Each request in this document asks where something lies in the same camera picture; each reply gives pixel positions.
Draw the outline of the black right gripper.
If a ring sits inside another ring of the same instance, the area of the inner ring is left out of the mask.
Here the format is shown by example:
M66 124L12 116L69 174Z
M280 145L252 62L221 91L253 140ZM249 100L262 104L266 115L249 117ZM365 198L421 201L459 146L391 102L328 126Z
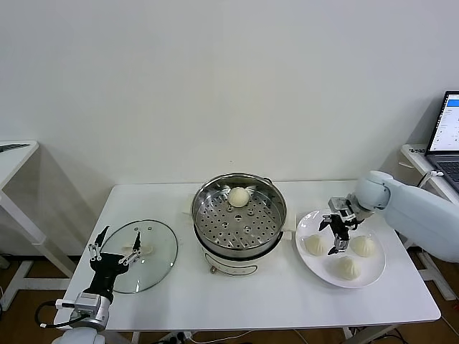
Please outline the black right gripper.
M328 251L328 255L345 252L349 245L349 230L355 230L355 219L344 221L337 214L323 215L318 230L323 231L327 226L333 232L333 246Z

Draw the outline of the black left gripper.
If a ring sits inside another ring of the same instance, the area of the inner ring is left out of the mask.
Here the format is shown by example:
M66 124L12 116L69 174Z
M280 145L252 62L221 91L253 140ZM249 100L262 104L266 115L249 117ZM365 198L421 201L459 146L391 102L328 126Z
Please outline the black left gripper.
M136 261L141 255L141 233L138 232L132 250L127 255L101 253L101 248L109 226L106 226L92 244L88 245L90 252L90 267L94 271L88 292L102 297L113 297L113 288L118 275L126 272L126 266Z

